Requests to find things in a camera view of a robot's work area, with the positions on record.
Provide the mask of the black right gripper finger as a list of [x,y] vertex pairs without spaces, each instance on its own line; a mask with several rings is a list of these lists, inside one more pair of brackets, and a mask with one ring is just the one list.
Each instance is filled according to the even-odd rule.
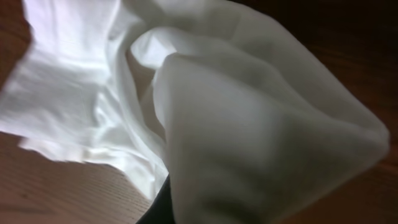
[[170,177],[166,178],[152,205],[136,224],[175,224]]

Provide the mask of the white printed t-shirt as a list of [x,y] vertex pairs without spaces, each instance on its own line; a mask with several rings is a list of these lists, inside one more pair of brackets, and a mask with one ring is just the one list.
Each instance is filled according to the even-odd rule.
[[287,29],[231,1],[25,1],[1,131],[107,164],[176,223],[272,223],[381,160],[386,126]]

